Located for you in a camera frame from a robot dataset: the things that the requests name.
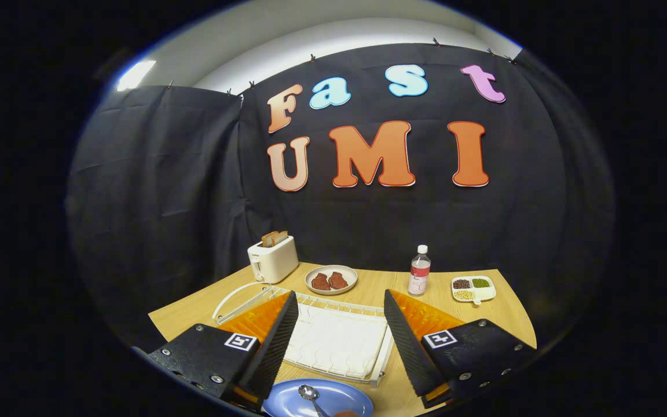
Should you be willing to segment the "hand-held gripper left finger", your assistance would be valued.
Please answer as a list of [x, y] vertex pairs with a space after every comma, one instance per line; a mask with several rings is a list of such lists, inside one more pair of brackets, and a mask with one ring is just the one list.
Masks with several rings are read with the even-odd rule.
[[191, 325], [146, 362], [200, 395], [257, 414], [273, 387], [299, 315], [288, 291], [220, 327]]

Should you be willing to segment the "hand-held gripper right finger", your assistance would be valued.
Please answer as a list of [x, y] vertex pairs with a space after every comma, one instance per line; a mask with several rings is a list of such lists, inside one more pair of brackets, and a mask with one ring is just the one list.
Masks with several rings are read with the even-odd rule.
[[408, 380], [425, 408], [464, 404], [525, 368], [536, 349], [488, 319], [453, 317], [399, 291], [384, 314]]

